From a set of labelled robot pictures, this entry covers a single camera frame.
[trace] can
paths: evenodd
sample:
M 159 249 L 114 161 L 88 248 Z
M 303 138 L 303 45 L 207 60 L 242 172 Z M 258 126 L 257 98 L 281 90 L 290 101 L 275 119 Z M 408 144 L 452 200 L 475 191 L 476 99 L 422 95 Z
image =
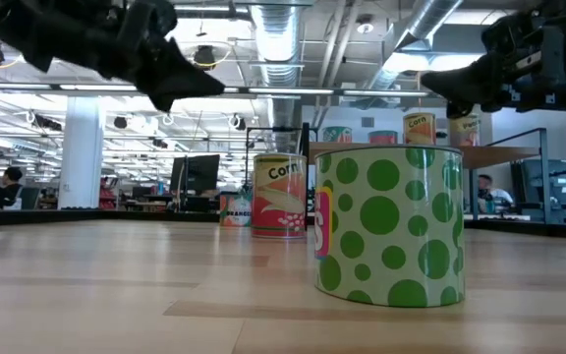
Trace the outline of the can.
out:
M 319 290 L 391 307 L 465 298 L 459 150 L 369 146 L 320 153 L 315 161 Z
M 222 192 L 220 194 L 220 226 L 250 226 L 252 207 L 250 195 Z
M 395 131 L 376 131 L 368 133 L 371 144 L 398 144 L 399 133 Z
M 481 119 L 470 115 L 449 119 L 449 145 L 452 147 L 476 147 L 480 144 Z
M 348 127 L 327 127 L 322 130 L 322 141 L 325 143 L 352 143 L 353 130 Z
M 255 156 L 253 178 L 254 237 L 302 238 L 305 231 L 307 160 L 287 153 Z
M 435 145 L 436 117 L 432 113 L 412 113 L 403 117 L 405 144 Z

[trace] white column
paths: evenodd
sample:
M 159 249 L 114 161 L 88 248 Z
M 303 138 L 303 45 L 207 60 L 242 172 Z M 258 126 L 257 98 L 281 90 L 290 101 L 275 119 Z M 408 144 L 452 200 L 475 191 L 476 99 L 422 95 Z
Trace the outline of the white column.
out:
M 97 207 L 105 115 L 98 97 L 69 97 L 58 208 Z

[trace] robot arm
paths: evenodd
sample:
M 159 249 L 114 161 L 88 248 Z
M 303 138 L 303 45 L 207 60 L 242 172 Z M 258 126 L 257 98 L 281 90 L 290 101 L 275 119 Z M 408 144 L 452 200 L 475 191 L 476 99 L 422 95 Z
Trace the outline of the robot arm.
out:
M 0 0 L 0 40 L 32 66 L 47 72 L 59 58 L 127 81 L 165 112 L 175 99 L 224 91 L 164 38 L 176 24 L 167 0 Z
M 566 110 L 566 0 L 544 1 L 485 29 L 486 54 L 463 69 L 426 73 L 422 84 L 448 100 L 447 116 L 503 107 Z

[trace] polka dot pattern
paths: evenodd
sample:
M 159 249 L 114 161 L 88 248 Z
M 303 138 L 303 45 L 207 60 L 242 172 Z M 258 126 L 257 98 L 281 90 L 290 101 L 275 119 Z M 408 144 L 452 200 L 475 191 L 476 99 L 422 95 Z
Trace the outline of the polka dot pattern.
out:
M 353 207 L 353 198 L 348 194 L 343 194 L 338 198 L 338 206 L 342 211 L 349 211 Z
M 372 271 L 368 265 L 360 264 L 355 266 L 355 277 L 360 281 L 367 281 L 370 279 Z
M 440 240 L 431 240 L 419 251 L 419 268 L 430 279 L 440 279 L 449 270 L 449 248 Z
M 388 305 L 395 307 L 426 307 L 425 288 L 415 280 L 401 280 L 388 292 Z
M 424 216 L 414 215 L 408 221 L 408 230 L 413 236 L 423 236 L 427 233 L 429 224 Z
M 324 183 L 322 183 L 322 187 L 328 188 L 331 192 L 333 192 L 333 182 L 330 180 L 324 181 Z
M 360 220 L 366 231 L 375 235 L 387 235 L 399 223 L 399 208 L 386 197 L 372 197 L 362 205 Z
M 361 303 L 365 303 L 365 304 L 372 304 L 372 299 L 370 299 L 370 296 L 368 296 L 367 293 L 365 293 L 362 290 L 355 290 L 355 291 L 351 291 L 351 293 L 349 294 L 349 296 L 346 297 L 348 300 L 351 301 L 355 301 L 355 302 L 361 302 Z
M 381 192 L 393 189 L 399 184 L 399 167 L 385 159 L 373 162 L 368 168 L 368 184 Z
M 333 258 L 327 256 L 320 261 L 320 283 L 324 289 L 332 291 L 340 286 L 342 281 L 342 270 L 340 264 Z
M 344 158 L 338 162 L 336 175 L 340 183 L 353 183 L 358 178 L 358 172 L 358 163 L 353 158 Z
M 321 155 L 316 167 L 316 185 L 332 192 L 329 207 L 316 207 L 331 215 L 332 230 L 325 238 L 327 255 L 316 261 L 318 289 L 394 307 L 464 299 L 459 154 L 420 147 L 353 149 Z
M 327 173 L 329 171 L 329 167 L 331 167 L 331 155 L 326 154 L 325 156 L 320 158 L 320 172 Z
M 436 151 L 431 148 L 408 148 L 406 156 L 412 166 L 425 169 L 432 166 L 436 160 Z
M 398 269 L 405 264 L 405 252 L 397 246 L 387 247 L 381 253 L 383 265 L 390 269 Z
M 425 184 L 421 181 L 410 181 L 405 186 L 405 193 L 409 199 L 420 201 L 425 197 Z
M 364 239 L 355 231 L 347 231 L 340 239 L 342 254 L 350 259 L 355 259 L 364 252 Z
M 453 217 L 453 202 L 447 193 L 438 193 L 431 202 L 433 216 L 440 222 L 448 222 Z

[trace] man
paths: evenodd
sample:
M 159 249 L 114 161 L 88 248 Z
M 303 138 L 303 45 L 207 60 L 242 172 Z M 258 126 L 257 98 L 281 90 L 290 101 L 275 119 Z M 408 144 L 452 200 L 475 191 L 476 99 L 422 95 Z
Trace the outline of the man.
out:
M 480 175 L 480 192 L 478 197 L 483 200 L 503 200 L 508 204 L 512 204 L 510 194 L 502 189 L 492 187 L 492 177 L 489 175 Z
M 19 191 L 23 187 L 19 184 L 19 180 L 24 174 L 18 167 L 8 167 L 1 179 L 4 185 L 0 192 L 0 208 L 11 207 L 17 202 Z

